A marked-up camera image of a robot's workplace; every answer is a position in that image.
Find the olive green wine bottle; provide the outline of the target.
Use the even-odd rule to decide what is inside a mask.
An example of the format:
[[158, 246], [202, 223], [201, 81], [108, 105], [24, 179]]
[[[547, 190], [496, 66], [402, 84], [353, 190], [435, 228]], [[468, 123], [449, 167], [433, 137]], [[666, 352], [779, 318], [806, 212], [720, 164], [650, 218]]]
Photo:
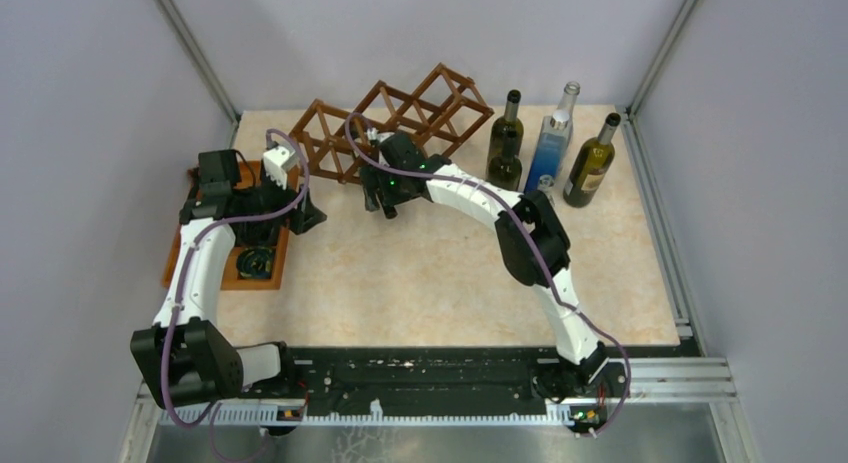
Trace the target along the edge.
[[582, 208], [594, 198], [615, 158], [612, 139], [621, 121], [619, 113], [608, 114], [598, 135], [581, 146], [563, 189], [569, 206]]

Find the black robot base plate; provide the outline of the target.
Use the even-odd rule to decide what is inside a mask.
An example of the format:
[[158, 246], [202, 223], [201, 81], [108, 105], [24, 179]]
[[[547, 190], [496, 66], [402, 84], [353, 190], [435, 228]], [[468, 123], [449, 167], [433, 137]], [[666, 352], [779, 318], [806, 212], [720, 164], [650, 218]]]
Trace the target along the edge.
[[245, 399], [309, 400], [314, 417], [541, 416], [570, 398], [611, 408], [625, 369], [612, 359], [590, 383], [555, 349], [535, 347], [290, 347], [286, 373], [253, 384]]

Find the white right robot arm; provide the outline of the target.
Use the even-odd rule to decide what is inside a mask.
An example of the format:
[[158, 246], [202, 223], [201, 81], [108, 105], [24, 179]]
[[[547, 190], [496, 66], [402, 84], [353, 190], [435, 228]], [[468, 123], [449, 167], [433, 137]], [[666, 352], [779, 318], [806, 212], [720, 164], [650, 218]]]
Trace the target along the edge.
[[570, 240], [548, 197], [504, 190], [462, 170], [440, 154], [425, 156], [405, 132], [366, 131], [379, 154], [359, 171], [365, 208], [392, 219], [399, 205], [423, 198], [455, 209], [496, 235], [503, 264], [537, 294], [563, 360], [563, 381], [590, 394], [609, 361], [604, 344], [581, 316], [571, 276]]

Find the clear glass wine bottle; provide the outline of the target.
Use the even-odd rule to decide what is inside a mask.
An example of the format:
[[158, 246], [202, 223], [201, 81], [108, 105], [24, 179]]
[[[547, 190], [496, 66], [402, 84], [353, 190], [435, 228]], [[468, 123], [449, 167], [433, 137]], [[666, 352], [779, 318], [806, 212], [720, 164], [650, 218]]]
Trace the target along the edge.
[[572, 121], [574, 107], [581, 92], [581, 85], [577, 81], [569, 81], [563, 89], [562, 98], [553, 112], [552, 117], [557, 124], [568, 124]]

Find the blue square vodka bottle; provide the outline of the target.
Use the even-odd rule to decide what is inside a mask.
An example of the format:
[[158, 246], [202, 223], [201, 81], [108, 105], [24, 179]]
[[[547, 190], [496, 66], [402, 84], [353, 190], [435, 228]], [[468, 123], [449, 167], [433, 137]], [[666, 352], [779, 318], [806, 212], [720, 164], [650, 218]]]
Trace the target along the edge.
[[537, 181], [541, 175], [549, 174], [556, 181], [561, 171], [566, 149], [572, 137], [573, 125], [572, 121], [566, 125], [557, 124], [552, 114], [545, 116], [542, 120], [531, 165], [527, 172], [524, 193], [537, 190]]

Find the dark green labelled wine bottle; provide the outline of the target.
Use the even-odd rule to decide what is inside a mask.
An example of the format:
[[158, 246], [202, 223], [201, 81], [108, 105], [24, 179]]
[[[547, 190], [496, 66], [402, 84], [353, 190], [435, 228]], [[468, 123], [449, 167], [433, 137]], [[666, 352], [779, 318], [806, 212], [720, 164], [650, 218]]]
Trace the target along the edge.
[[524, 125], [518, 117], [521, 92], [511, 89], [507, 94], [504, 114], [493, 123], [490, 131], [487, 159], [491, 160], [503, 152], [505, 144], [510, 144], [513, 153], [520, 153], [524, 136]]

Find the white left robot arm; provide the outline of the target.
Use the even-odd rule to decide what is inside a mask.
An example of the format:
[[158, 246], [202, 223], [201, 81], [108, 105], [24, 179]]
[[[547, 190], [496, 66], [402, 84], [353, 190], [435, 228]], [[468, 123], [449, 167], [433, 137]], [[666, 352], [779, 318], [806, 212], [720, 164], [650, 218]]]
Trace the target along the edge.
[[308, 185], [293, 189], [301, 164], [283, 144], [250, 164], [237, 150], [204, 152], [191, 172], [192, 186], [179, 212], [179, 246], [170, 286], [152, 325], [137, 330], [131, 354], [162, 409], [238, 398], [262, 384], [277, 397], [292, 394], [300, 371], [283, 342], [237, 348], [216, 326], [219, 293], [231, 251], [245, 230], [270, 239], [286, 228], [302, 234], [325, 221]]

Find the green white-labelled wine bottle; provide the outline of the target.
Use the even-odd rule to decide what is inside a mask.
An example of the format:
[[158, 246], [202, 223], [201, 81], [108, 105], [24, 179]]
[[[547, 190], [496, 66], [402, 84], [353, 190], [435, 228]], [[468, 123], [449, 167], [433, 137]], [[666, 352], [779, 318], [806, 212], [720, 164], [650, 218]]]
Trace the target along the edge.
[[498, 188], [516, 191], [522, 174], [522, 163], [518, 158], [518, 132], [515, 129], [507, 130], [502, 142], [501, 151], [489, 161], [486, 180]]

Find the small clear glass bottle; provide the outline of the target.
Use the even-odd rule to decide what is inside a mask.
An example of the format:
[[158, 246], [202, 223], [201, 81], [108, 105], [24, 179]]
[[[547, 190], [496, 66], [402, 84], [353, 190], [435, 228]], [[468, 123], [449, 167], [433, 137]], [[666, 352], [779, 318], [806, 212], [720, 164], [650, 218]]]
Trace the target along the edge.
[[552, 206], [555, 205], [555, 179], [549, 174], [543, 174], [537, 181], [536, 189], [544, 194]]

